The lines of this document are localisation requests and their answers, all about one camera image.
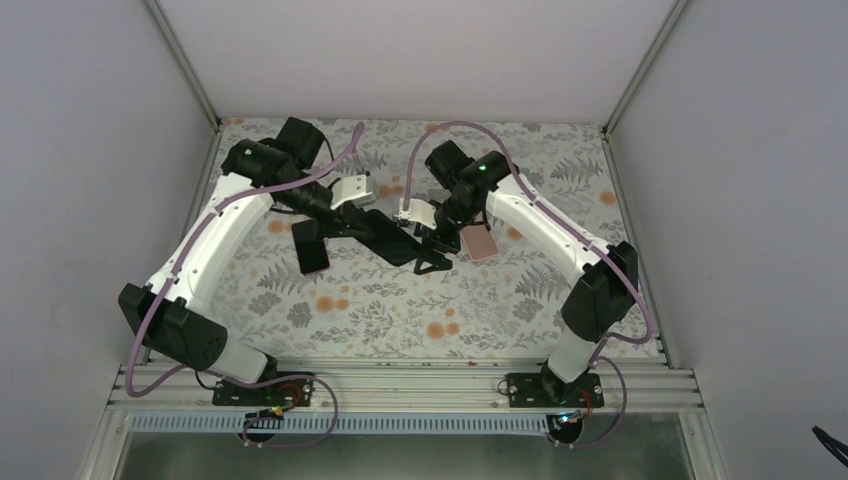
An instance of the cable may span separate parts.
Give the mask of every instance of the cable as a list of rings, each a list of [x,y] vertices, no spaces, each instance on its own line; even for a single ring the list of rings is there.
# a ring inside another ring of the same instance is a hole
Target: cable
[[[351,139],[347,146],[339,153],[338,157],[336,157],[332,162],[330,162],[329,165],[325,166],[318,172],[307,177],[301,178],[299,180],[295,180],[294,182],[284,183],[282,185],[274,185],[271,187],[254,188],[237,193],[228,198],[225,198],[218,205],[213,207],[213,211],[207,213],[206,216],[203,217],[203,219],[197,224],[197,228],[195,228],[192,231],[191,235],[189,235],[189,237],[186,239],[185,246],[183,247],[182,251],[180,251],[180,254],[177,256],[177,259],[174,261],[174,265],[171,268],[171,276],[169,276],[165,280],[165,283],[162,284],[162,288],[159,290],[159,293],[156,294],[156,297],[153,299],[153,302],[147,309],[147,313],[144,314],[144,319],[141,321],[141,325],[139,325],[138,327],[138,333],[136,334],[135,340],[133,341],[132,349],[130,350],[130,358],[127,363],[126,385],[124,386],[127,395],[132,398],[143,397],[158,388],[159,385],[162,384],[162,382],[170,378],[172,375],[185,368],[185,365],[177,365],[171,368],[170,370],[165,372],[161,377],[156,379],[147,388],[144,388],[142,390],[136,390],[133,387],[132,381],[133,376],[135,374],[135,364],[138,362],[138,355],[141,352],[142,342],[144,340],[144,336],[147,334],[147,329],[150,327],[150,322],[153,321],[154,314],[159,310],[159,306],[162,304],[162,300],[164,300],[165,295],[168,293],[168,290],[170,290],[171,286],[174,284],[174,280],[177,274],[179,274],[182,270],[183,263],[185,263],[186,257],[188,257],[189,252],[197,243],[198,239],[209,226],[209,224],[212,223],[212,220],[214,220],[218,217],[218,215],[223,213],[224,209],[230,204],[232,204],[233,202],[237,202],[242,198],[251,197],[253,195],[262,195],[266,193],[282,192],[285,190],[302,187],[324,177],[333,169],[335,169],[336,166],[338,166],[339,162],[341,162],[345,157],[356,152],[356,144],[359,142],[359,139],[362,138],[362,133],[364,131],[365,124],[363,122],[357,123],[356,126],[353,128]]]
[[[607,430],[606,432],[604,432],[603,435],[592,440],[591,442],[579,443],[579,444],[560,443],[559,440],[556,440],[554,437],[552,437],[550,433],[545,434],[548,437],[548,440],[550,440],[551,443],[554,444],[554,448],[559,448],[560,445],[566,445],[569,450],[574,450],[574,449],[579,449],[579,448],[596,447],[596,446],[598,446],[602,443],[605,443],[607,440],[609,440],[610,437],[612,436],[612,434],[615,433],[616,430],[618,430],[619,426],[621,426],[621,419],[624,418],[624,413],[627,411],[627,385],[625,385],[625,383],[624,383],[624,375],[621,374],[621,370],[618,368],[618,365],[613,363],[613,361],[610,360],[609,358],[598,357],[598,360],[603,360],[603,361],[609,363],[610,366],[612,367],[612,369],[615,370],[615,374],[618,375],[618,381],[621,382],[621,408],[618,410],[618,413],[615,415],[615,420],[613,421],[613,424],[609,428],[609,430]]]
[[[592,414],[592,397],[589,396],[586,390],[580,390],[580,395],[586,400],[586,415],[583,418],[589,418],[589,415]]]
[[[501,141],[501,139],[488,128],[476,123],[466,122],[464,120],[453,120],[450,122],[441,123],[431,129],[428,129],[427,132],[424,133],[424,135],[422,135],[421,138],[418,139],[418,142],[412,148],[412,154],[409,157],[409,165],[406,168],[406,192],[404,193],[403,197],[403,208],[409,208],[409,201],[412,197],[412,168],[415,163],[415,157],[418,155],[418,150],[424,144],[424,140],[426,140],[433,133],[444,129],[445,127],[453,126],[469,127],[475,130],[479,130],[488,135],[492,140],[494,140],[495,143],[498,145],[498,148],[501,149],[501,153],[503,153],[504,158],[506,158],[506,163],[509,166],[509,171],[515,178],[515,181],[518,184],[519,188],[521,188],[521,191],[523,191],[524,194],[527,196],[527,199],[535,205],[535,208],[541,210],[542,213],[547,215],[548,218],[550,218],[554,223],[556,223],[557,225],[565,229],[565,231],[573,235],[577,240],[579,240],[583,245],[585,245],[586,248],[588,248],[592,253],[594,253],[601,260],[603,260],[603,262],[606,263],[607,266],[609,266],[609,268],[615,273],[619,280],[621,280],[621,282],[624,284],[624,287],[627,288],[627,291],[636,301],[636,304],[639,305],[639,310],[642,311],[642,315],[645,317],[645,336],[639,339],[635,339],[625,337],[624,335],[615,332],[608,332],[604,336],[604,338],[601,339],[601,341],[598,343],[598,346],[595,348],[595,352],[592,354],[592,357],[589,360],[589,364],[594,364],[597,361],[601,350],[603,350],[604,346],[607,343],[607,339],[610,337],[617,338],[621,341],[632,343],[634,345],[642,345],[653,340],[654,332],[656,330],[656,327],[654,325],[654,317],[651,314],[650,309],[648,308],[648,304],[645,303],[645,299],[642,298],[641,295],[639,295],[639,291],[636,286],[633,285],[630,279],[627,278],[627,275],[624,274],[624,272],[618,267],[618,265],[616,265],[615,262],[613,262],[612,259],[609,258],[603,250],[595,246],[588,238],[586,238],[582,233],[580,233],[579,230],[569,225],[568,222],[561,219],[547,205],[538,200],[536,194],[533,193],[530,187],[528,187],[527,184],[524,183],[524,180],[522,180],[521,176],[518,174],[518,169],[512,162],[512,157],[509,155],[509,151],[507,151],[506,145],[504,145],[503,141]]]
[[[197,372],[197,370],[194,371],[194,379],[197,380],[197,384],[200,385],[200,388],[204,390],[215,391],[215,387],[210,387],[209,385],[203,383],[203,380],[200,379],[200,374]]]
[[[839,460],[839,463],[848,467],[848,446],[831,437],[827,432],[819,428],[818,425],[813,426],[813,435],[821,442],[825,450]]]
[[[336,157],[333,155],[333,146],[330,145],[330,140],[327,139],[326,135],[324,136],[324,143],[327,144],[327,151],[330,152],[330,161],[332,162]]]
[[[188,354],[188,361],[191,363],[191,369],[194,370],[194,379],[197,380],[197,384],[200,385],[200,388],[204,390],[215,390],[215,388],[210,387],[203,383],[203,380],[200,379],[200,374],[197,373],[197,362],[194,361],[194,355],[191,353],[191,349],[188,348],[188,341],[185,339],[185,335],[180,335],[180,338],[183,340],[183,346],[186,349],[186,353]]]
[[[273,385],[275,383],[289,382],[289,381],[292,381],[292,380],[301,380],[301,379],[302,380],[311,380],[315,383],[318,383],[319,385],[324,387],[325,390],[327,390],[327,393],[330,394],[330,398],[333,399],[333,419],[330,421],[330,427],[327,428],[327,430],[324,433],[322,433],[320,436],[313,438],[312,440],[309,440],[309,441],[306,441],[306,442],[302,442],[302,443],[272,443],[272,444],[265,445],[265,442],[254,442],[253,440],[249,440],[247,438],[247,430],[250,427],[252,427],[253,425],[255,425],[255,424],[257,424],[257,423],[259,423],[263,420],[266,420],[265,418],[257,417],[257,418],[253,418],[251,420],[248,420],[247,422],[245,422],[244,427],[242,427],[241,439],[242,439],[242,441],[244,441],[245,447],[254,446],[254,447],[259,447],[259,448],[306,448],[306,447],[311,447],[315,444],[320,443],[321,441],[323,441],[324,439],[329,437],[331,433],[333,433],[333,430],[335,430],[336,424],[339,421],[339,400],[338,400],[338,398],[336,398],[336,392],[334,392],[333,389],[330,387],[330,385],[328,385],[327,382],[325,382],[324,380],[321,380],[320,378],[318,378],[316,376],[306,375],[306,374],[286,375],[284,377],[277,377],[273,380],[268,380],[268,381],[260,382],[260,383],[244,383],[244,382],[236,380],[234,378],[229,378],[229,377],[226,378],[226,380],[228,382],[230,382],[234,385],[237,385],[237,386],[242,387],[242,388],[250,388],[250,389],[264,388],[264,387],[268,387],[270,385]]]
[[[268,209],[268,211],[274,213],[282,213],[283,215],[297,215],[297,212],[295,212],[294,210],[284,210],[282,208],[277,207],[271,207],[270,209]]]

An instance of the leaf pattern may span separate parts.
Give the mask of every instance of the leaf pattern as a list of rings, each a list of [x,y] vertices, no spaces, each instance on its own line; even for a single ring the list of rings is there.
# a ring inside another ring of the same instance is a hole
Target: leaf pattern
[[[589,160],[586,157],[563,157],[551,171],[551,177],[569,182],[586,183],[592,177],[597,177],[603,172],[597,160]]]
[[[310,120],[335,151],[347,144],[357,120]],[[216,157],[224,160],[243,138],[274,137],[284,118],[225,122]],[[356,156],[340,163],[334,178],[370,171],[381,187],[368,207],[388,215],[404,193],[407,160],[420,135],[436,122],[368,120]],[[616,208],[600,195],[614,192],[601,135],[596,127],[541,123],[494,123],[528,180],[588,230],[618,242],[626,239]],[[416,198],[444,200],[448,194],[430,175],[424,159],[439,143],[453,140],[478,158],[497,146],[475,130],[440,130],[419,153],[413,169]],[[315,169],[323,165],[326,149]],[[213,185],[219,169],[209,179]],[[207,199],[211,189],[207,189]],[[545,358],[566,328],[559,312],[571,291],[561,272],[532,243],[498,218],[490,218],[500,253],[472,262],[465,250],[454,268],[426,276],[411,265],[392,267],[352,239],[330,239],[330,269],[303,276],[290,225],[302,216],[267,214],[238,248],[212,295],[208,315],[234,338],[277,356],[379,358]],[[627,336],[644,332],[632,309],[613,329]],[[657,356],[653,343],[632,346],[610,341],[612,357]]]
[[[545,263],[542,266],[531,265],[521,274],[521,281],[515,286],[515,293],[550,301],[551,297],[559,298],[566,289],[570,288],[563,274]]]
[[[257,285],[290,295],[292,292],[301,293],[304,287],[314,284],[320,278],[320,275],[320,273],[317,275],[301,275],[300,268],[282,260],[274,267],[269,268],[268,273],[259,280]]]

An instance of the pink smartphone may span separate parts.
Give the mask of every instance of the pink smartphone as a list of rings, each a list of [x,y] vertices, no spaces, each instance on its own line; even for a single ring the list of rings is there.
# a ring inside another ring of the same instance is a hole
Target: pink smartphone
[[[483,221],[483,214],[477,215],[475,222]],[[486,225],[472,225],[465,227],[459,232],[462,243],[465,244],[465,249],[468,250],[468,256],[473,262],[482,262],[489,260],[498,254],[498,244],[495,243],[495,237],[492,232],[486,228]]]

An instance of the white bracket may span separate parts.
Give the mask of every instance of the white bracket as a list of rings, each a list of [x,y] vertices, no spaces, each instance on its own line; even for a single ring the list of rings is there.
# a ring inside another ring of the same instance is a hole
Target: white bracket
[[[404,210],[403,198],[399,200],[397,219],[403,223],[420,223],[430,230],[436,229],[436,207],[424,200],[412,198],[409,200],[409,209]]]
[[[369,205],[377,201],[376,182],[368,175],[354,175],[336,181],[330,191],[333,201],[330,208],[339,208],[344,202],[352,202],[357,207]]]

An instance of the smartphone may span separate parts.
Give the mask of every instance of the smartphone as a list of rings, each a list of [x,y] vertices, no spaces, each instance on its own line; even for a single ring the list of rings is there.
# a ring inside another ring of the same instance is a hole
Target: smartphone
[[[385,213],[379,210],[368,210],[365,212],[365,221],[374,232],[374,236],[359,239],[359,243],[368,247],[377,256],[395,267],[418,258],[421,244]]]
[[[309,275],[330,268],[327,246],[324,244],[324,239],[318,236],[318,222],[306,220],[293,224],[292,237],[294,237],[294,249],[297,252],[300,273]]]
[[[483,214],[477,215],[475,222],[482,222]],[[468,250],[468,256],[471,261],[482,262],[497,256],[498,244],[495,243],[495,237],[489,231],[486,225],[472,225],[465,227],[459,232],[462,243],[465,244],[465,249]]]

